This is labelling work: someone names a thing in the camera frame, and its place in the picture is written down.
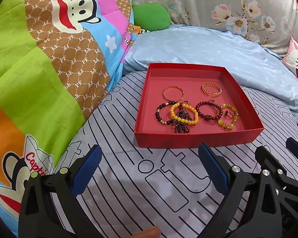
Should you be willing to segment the left hand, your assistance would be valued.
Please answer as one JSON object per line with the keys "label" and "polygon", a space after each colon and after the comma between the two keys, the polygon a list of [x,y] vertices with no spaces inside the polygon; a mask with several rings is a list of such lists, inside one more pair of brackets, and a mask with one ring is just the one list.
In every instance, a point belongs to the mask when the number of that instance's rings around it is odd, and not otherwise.
{"label": "left hand", "polygon": [[159,238],[160,235],[160,228],[158,226],[153,226],[141,231],[140,233],[130,236],[130,238]]}

